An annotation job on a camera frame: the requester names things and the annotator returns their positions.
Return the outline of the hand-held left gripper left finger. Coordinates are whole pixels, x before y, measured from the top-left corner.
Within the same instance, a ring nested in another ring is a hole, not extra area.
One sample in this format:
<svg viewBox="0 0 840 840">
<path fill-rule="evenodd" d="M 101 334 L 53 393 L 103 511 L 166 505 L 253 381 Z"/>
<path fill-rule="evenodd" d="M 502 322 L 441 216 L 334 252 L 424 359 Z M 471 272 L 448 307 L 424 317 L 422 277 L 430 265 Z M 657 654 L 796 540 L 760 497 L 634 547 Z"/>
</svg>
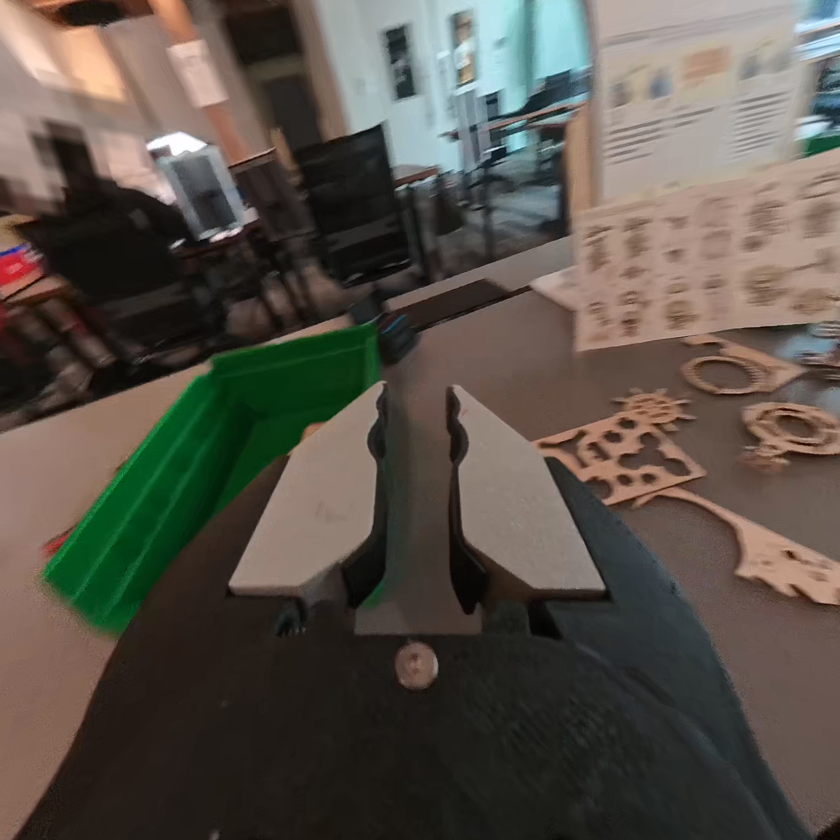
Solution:
<svg viewBox="0 0 840 840">
<path fill-rule="evenodd" d="M 369 387 L 295 447 L 227 588 L 360 606 L 385 573 L 387 385 Z"/>
</svg>

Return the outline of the wooden display board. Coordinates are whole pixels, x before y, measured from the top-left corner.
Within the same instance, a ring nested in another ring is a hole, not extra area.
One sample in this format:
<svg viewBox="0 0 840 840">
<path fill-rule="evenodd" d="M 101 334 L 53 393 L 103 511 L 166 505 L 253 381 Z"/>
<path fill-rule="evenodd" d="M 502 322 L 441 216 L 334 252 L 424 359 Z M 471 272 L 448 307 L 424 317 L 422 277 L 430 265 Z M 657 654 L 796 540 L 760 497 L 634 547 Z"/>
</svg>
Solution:
<svg viewBox="0 0 840 840">
<path fill-rule="evenodd" d="M 583 1 L 590 52 L 589 87 L 582 101 L 570 111 L 565 124 L 563 166 L 567 214 L 570 225 L 601 201 L 601 128 L 599 118 L 599 32 L 596 21 L 597 2 Z"/>
</svg>

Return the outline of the black mesh chair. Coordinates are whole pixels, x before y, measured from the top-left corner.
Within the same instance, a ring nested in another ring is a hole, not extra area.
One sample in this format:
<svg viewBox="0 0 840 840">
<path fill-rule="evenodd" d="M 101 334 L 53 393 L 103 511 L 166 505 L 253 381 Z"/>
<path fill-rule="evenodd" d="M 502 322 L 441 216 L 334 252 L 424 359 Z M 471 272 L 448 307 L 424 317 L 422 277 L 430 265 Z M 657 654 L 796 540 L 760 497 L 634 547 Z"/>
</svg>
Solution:
<svg viewBox="0 0 840 840">
<path fill-rule="evenodd" d="M 381 124 L 296 153 L 318 253 L 331 278 L 351 289 L 412 262 Z"/>
</svg>

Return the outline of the paper sign on column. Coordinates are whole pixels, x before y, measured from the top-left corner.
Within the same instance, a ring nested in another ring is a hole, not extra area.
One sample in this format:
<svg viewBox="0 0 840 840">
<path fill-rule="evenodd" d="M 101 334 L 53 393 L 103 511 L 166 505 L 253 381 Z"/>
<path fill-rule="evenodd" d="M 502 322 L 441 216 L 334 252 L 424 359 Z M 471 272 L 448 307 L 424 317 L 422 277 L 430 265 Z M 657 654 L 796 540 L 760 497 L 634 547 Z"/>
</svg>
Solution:
<svg viewBox="0 0 840 840">
<path fill-rule="evenodd" d="M 166 53 L 193 107 L 206 109 L 228 100 L 204 39 L 172 45 Z"/>
</svg>

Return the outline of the printed instruction sheet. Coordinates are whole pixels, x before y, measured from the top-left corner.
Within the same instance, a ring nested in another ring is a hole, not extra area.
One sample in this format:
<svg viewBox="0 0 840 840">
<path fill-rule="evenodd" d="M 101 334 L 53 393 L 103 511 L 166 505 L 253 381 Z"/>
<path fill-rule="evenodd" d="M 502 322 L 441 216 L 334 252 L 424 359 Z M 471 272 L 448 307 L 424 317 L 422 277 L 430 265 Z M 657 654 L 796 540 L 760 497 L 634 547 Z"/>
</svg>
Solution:
<svg viewBox="0 0 840 840">
<path fill-rule="evenodd" d="M 593 2 L 599 198 L 782 161 L 803 66 L 797 2 Z"/>
</svg>

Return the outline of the folded assembly booklet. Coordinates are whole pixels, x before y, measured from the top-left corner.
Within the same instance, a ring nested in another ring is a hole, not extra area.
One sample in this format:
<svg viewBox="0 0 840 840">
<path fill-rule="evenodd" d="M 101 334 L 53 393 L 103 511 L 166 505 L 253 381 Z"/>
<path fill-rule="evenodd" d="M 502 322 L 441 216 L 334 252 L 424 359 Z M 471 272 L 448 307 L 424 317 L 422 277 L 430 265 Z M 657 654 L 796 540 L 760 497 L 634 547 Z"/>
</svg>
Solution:
<svg viewBox="0 0 840 840">
<path fill-rule="evenodd" d="M 572 267 L 534 289 L 571 311 L 576 353 L 833 320 L 838 155 L 587 210 Z"/>
</svg>

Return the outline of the wooden ship wheel part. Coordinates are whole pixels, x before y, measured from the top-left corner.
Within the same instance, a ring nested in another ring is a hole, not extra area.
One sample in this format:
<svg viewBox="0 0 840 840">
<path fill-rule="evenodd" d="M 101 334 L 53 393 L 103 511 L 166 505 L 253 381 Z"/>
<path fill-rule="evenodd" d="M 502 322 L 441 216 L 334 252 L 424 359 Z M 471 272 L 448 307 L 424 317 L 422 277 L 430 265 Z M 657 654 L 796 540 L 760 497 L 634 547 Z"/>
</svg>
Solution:
<svg viewBox="0 0 840 840">
<path fill-rule="evenodd" d="M 614 397 L 611 403 L 626 415 L 664 433 L 674 433 L 679 430 L 679 424 L 697 420 L 695 415 L 688 413 L 690 400 L 674 397 L 665 388 L 644 391 L 632 387 L 627 394 Z"/>
</svg>

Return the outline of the long wooden plate part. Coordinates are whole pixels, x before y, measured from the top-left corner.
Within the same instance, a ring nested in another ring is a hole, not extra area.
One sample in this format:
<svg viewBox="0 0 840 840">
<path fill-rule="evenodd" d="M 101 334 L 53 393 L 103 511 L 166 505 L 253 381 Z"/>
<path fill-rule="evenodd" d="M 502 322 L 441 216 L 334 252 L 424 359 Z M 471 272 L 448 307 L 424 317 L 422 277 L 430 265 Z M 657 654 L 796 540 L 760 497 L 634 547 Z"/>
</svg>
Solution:
<svg viewBox="0 0 840 840">
<path fill-rule="evenodd" d="M 784 596 L 839 606 L 839 562 L 677 487 L 639 497 L 632 506 L 638 509 L 656 498 L 687 502 L 727 524 L 739 548 L 734 571 L 739 578 L 764 583 Z"/>
</svg>

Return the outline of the red and blue box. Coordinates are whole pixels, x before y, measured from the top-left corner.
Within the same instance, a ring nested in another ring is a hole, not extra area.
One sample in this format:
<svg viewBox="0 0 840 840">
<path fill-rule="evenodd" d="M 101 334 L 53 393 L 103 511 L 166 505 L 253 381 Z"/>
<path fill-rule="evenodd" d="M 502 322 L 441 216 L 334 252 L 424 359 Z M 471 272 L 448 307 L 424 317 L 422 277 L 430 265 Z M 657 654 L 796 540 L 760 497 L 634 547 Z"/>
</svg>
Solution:
<svg viewBox="0 0 840 840">
<path fill-rule="evenodd" d="M 10 299 L 45 277 L 43 259 L 30 244 L 2 246 L 1 301 Z"/>
</svg>

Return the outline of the punched-out plywood sheet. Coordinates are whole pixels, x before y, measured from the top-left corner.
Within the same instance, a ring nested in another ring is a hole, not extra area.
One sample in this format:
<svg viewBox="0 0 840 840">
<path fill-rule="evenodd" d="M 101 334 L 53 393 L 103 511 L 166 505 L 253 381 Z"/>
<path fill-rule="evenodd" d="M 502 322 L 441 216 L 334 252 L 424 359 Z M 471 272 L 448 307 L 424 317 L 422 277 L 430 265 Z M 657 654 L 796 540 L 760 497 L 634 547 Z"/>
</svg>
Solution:
<svg viewBox="0 0 840 840">
<path fill-rule="evenodd" d="M 620 412 L 533 441 L 561 462 L 608 507 L 634 501 L 707 472 L 658 426 Z"/>
</svg>

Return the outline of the framed wall picture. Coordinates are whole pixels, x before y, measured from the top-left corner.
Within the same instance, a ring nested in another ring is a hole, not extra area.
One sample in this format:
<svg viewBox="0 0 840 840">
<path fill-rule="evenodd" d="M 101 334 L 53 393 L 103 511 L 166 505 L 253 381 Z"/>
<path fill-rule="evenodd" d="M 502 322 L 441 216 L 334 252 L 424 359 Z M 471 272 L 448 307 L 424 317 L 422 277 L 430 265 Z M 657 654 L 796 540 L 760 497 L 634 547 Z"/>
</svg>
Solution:
<svg viewBox="0 0 840 840">
<path fill-rule="evenodd" d="M 467 9 L 451 14 L 449 26 L 455 84 L 457 88 L 462 88 L 474 84 L 478 75 L 474 10 Z"/>
</svg>

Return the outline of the black wall poster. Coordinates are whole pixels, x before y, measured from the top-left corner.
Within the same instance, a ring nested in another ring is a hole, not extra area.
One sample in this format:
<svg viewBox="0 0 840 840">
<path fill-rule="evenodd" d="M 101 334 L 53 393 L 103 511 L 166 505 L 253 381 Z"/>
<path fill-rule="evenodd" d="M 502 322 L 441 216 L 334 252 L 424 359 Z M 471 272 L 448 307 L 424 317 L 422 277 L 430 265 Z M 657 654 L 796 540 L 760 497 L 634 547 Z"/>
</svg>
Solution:
<svg viewBox="0 0 840 840">
<path fill-rule="evenodd" d="M 408 24 L 384 29 L 381 41 L 385 51 L 392 98 L 396 102 L 414 98 L 417 95 L 411 29 Z"/>
</svg>

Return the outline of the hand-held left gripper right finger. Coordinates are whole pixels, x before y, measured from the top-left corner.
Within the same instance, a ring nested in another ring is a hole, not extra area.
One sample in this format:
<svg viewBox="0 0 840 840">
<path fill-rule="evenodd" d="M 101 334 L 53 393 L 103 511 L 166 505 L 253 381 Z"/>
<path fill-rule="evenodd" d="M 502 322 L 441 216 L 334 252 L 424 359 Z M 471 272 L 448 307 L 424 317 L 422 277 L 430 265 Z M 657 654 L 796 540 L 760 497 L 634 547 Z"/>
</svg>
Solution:
<svg viewBox="0 0 840 840">
<path fill-rule="evenodd" d="M 446 391 L 449 575 L 462 611 L 601 600 L 606 583 L 538 448 L 460 385 Z"/>
</svg>

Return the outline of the green plastic bin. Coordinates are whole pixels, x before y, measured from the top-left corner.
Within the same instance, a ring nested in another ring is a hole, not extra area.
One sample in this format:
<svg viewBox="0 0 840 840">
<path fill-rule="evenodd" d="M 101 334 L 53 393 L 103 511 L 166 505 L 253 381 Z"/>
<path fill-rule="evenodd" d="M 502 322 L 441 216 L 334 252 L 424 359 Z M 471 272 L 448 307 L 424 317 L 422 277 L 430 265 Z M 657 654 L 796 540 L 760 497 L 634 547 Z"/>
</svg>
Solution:
<svg viewBox="0 0 840 840">
<path fill-rule="evenodd" d="M 209 519 L 380 370 L 371 323 L 214 356 L 73 528 L 43 582 L 95 631 L 118 637 Z"/>
</svg>

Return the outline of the small black device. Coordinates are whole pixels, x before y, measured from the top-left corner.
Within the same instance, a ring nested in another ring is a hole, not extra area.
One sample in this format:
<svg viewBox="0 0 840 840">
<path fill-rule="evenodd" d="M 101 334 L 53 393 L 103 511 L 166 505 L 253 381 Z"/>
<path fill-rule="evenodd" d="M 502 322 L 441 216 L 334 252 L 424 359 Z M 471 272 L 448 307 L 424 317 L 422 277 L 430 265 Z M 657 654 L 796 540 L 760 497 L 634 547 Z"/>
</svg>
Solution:
<svg viewBox="0 0 840 840">
<path fill-rule="evenodd" d="M 403 360 L 417 345 L 417 334 L 410 318 L 399 312 L 386 312 L 376 321 L 377 346 L 383 366 Z"/>
</svg>

